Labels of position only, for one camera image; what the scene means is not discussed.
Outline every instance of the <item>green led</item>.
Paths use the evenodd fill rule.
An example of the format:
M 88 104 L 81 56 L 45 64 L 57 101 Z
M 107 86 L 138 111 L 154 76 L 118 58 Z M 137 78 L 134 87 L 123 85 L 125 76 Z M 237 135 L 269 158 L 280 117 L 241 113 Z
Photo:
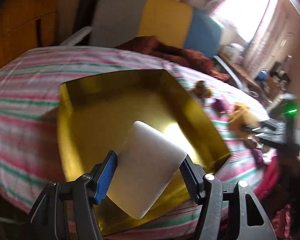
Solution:
M 295 112 L 297 112 L 298 111 L 298 109 L 293 109 L 293 110 L 290 110 L 290 111 L 288 111 L 288 112 L 283 112 L 283 113 L 281 113 L 281 114 L 292 114 L 292 113 L 295 113 Z

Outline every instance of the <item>bright window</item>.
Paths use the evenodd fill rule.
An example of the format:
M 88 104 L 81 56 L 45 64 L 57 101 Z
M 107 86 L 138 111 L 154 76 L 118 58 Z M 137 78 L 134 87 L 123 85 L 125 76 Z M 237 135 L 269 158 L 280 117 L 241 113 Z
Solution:
M 239 35 L 249 42 L 261 22 L 269 0 L 225 0 L 215 13 L 237 28 Z

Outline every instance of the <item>small plush toy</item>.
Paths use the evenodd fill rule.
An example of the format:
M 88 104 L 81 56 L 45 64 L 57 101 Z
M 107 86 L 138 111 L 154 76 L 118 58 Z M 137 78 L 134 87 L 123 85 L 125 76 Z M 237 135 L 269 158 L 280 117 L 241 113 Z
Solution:
M 203 102 L 212 95 L 212 90 L 206 86 L 203 80 L 198 81 L 192 91 Z

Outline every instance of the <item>purple object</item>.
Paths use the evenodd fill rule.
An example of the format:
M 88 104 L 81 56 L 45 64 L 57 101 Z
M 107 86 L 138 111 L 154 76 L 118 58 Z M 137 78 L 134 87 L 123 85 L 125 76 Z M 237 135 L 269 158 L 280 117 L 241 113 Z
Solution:
M 215 98 L 214 103 L 212 104 L 212 108 L 217 112 L 221 113 L 225 111 L 225 106 L 223 105 L 222 100 Z
M 252 149 L 251 153 L 254 157 L 256 164 L 263 164 L 262 151 L 257 149 Z

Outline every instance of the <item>bed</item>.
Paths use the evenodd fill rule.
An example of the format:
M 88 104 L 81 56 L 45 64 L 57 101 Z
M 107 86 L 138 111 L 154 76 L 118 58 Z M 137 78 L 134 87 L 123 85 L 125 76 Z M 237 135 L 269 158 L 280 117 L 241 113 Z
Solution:
M 260 120 L 268 119 L 258 101 L 213 77 L 169 61 L 135 52 L 99 47 L 47 47 L 32 49 L 0 69 L 0 194 L 29 212 L 48 181 L 64 181 L 58 152 L 57 113 L 61 83 L 90 75 L 132 69 L 166 69 L 186 89 L 204 80 L 213 98 L 229 107 L 246 103 Z M 227 128 L 226 115 L 204 111 L 223 138 L 231 156 L 216 176 L 222 181 L 248 181 L 256 188 L 263 177 L 250 150 Z M 187 201 L 141 227 L 108 239 L 163 239 L 191 233 L 200 208 Z

